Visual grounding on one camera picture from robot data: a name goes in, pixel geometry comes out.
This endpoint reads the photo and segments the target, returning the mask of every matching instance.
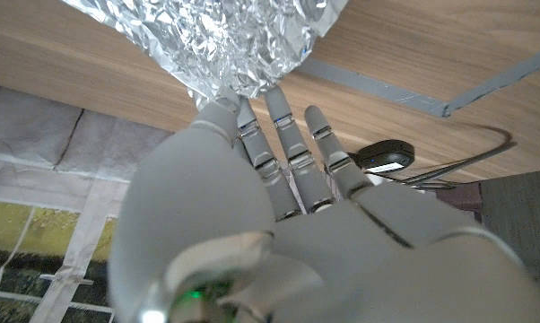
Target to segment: wooden table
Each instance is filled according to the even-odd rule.
[[[407,90],[451,100],[540,50],[540,0],[351,0],[311,57]],[[109,27],[58,0],[0,0],[0,85],[150,126],[178,131],[196,114],[185,87]],[[511,132],[518,146],[447,176],[474,181],[540,170],[540,71],[450,118],[292,73],[281,82],[305,131],[321,107],[343,145],[413,144],[415,175],[489,150]],[[281,146],[254,100],[274,151]]]

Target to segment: robotic hand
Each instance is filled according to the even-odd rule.
[[[120,322],[540,321],[498,238],[396,183],[372,186],[317,107],[335,203],[279,88],[265,96],[302,210],[248,100],[199,103],[140,165],[109,260]]]

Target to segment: green led light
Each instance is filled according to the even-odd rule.
[[[192,298],[202,298],[201,292],[190,292],[190,297]]]

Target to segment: robot finger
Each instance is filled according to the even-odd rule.
[[[313,213],[332,205],[332,191],[296,126],[282,90],[274,87],[265,94],[265,100],[306,211]]]
[[[309,106],[304,112],[304,118],[322,153],[327,171],[334,178],[342,196],[349,198],[357,190],[372,186],[366,175],[344,151],[322,111],[316,106]]]
[[[240,113],[238,126],[241,142],[249,161],[264,182],[266,191],[272,201],[276,221],[283,220],[301,213],[296,197],[284,176],[278,160],[274,157],[256,115],[247,98],[240,98]]]
[[[245,160],[247,163],[252,164],[252,161],[250,161],[250,157],[248,156],[248,152],[246,151],[246,147],[244,146],[244,143],[242,142],[242,139],[239,137],[234,142],[234,152],[240,156],[243,160]]]

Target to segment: aluminum foil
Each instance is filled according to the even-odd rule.
[[[120,31],[207,98],[257,97],[311,52],[347,0],[62,0]]]

